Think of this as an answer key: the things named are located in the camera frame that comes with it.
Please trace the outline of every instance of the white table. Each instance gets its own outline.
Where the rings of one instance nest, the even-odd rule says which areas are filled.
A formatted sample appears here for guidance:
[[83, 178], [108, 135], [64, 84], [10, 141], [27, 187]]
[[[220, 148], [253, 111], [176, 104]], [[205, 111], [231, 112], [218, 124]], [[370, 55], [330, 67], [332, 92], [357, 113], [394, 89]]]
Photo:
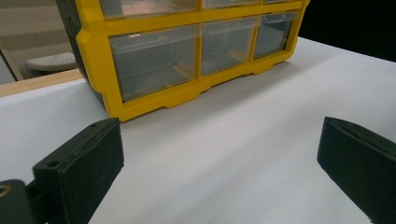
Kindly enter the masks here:
[[[396, 140], [396, 63], [300, 38], [290, 60], [121, 125], [95, 224], [370, 223], [317, 163], [325, 116]], [[0, 179], [107, 118], [83, 79], [0, 98]]]

